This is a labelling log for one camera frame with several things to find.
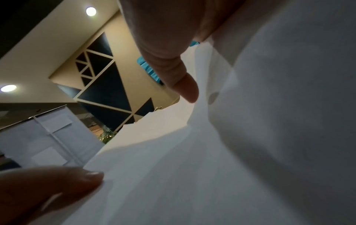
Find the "finger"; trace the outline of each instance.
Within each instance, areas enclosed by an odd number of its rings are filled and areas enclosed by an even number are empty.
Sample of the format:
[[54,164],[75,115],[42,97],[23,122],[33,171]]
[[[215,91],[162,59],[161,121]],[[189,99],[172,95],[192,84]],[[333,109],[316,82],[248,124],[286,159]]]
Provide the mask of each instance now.
[[174,59],[161,59],[149,53],[142,53],[147,63],[152,67],[165,85],[180,94],[188,102],[194,103],[198,99],[198,85],[180,57]]
[[79,167],[39,167],[0,173],[0,200],[11,221],[52,195],[78,195],[97,188],[103,173]]

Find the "fingertip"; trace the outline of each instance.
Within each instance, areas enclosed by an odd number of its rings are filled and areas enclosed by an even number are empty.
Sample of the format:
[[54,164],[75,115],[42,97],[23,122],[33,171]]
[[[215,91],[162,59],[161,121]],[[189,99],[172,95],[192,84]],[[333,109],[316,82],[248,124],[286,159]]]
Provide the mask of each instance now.
[[189,73],[186,73],[185,76],[172,87],[172,89],[190,103],[196,102],[199,97],[198,85]]

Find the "white paper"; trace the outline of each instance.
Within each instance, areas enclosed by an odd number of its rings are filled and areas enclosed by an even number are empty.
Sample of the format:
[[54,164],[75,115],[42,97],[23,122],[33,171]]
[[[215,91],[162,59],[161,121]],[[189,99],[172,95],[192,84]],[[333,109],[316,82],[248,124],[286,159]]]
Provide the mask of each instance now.
[[54,148],[49,147],[31,157],[31,160],[38,166],[63,166],[67,163]]
[[72,121],[66,115],[59,115],[41,122],[41,124],[51,133],[71,124]]
[[247,1],[182,56],[193,111],[181,100],[125,126],[85,167],[103,185],[34,224],[354,224],[348,3]]

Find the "ceiling light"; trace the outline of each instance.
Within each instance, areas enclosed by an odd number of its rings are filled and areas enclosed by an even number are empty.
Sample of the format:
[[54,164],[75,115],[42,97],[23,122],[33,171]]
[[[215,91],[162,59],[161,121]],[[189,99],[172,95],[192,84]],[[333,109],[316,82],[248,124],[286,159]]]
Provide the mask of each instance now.
[[12,92],[15,89],[16,89],[16,85],[6,85],[6,86],[3,86],[0,90],[2,92]]
[[96,9],[94,7],[88,7],[86,8],[86,13],[88,14],[88,16],[95,16]]

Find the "blue cloth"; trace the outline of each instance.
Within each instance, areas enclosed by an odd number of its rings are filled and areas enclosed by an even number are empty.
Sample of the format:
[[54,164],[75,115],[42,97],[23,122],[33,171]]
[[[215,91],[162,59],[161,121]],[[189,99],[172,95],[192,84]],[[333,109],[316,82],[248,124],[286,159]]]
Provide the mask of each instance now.
[[[199,44],[199,42],[192,41],[189,47]],[[161,79],[157,76],[157,74],[153,71],[153,69],[148,65],[148,63],[140,56],[137,59],[137,63],[151,76],[157,83],[163,85]]]

